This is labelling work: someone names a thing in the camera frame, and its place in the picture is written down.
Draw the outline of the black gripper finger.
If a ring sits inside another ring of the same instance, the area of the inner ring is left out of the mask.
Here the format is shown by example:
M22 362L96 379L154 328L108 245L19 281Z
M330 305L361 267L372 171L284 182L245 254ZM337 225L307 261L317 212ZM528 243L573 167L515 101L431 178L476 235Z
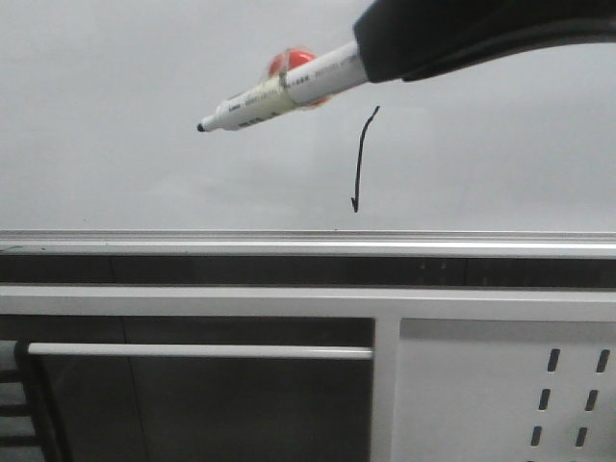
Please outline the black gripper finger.
M612 1L375 1L353 34L368 79L381 83L456 45L556 21L614 21Z
M451 73L476 64L542 48L615 41L614 21L556 21L497 33L473 44L456 45L443 57L406 72L401 80L413 82Z

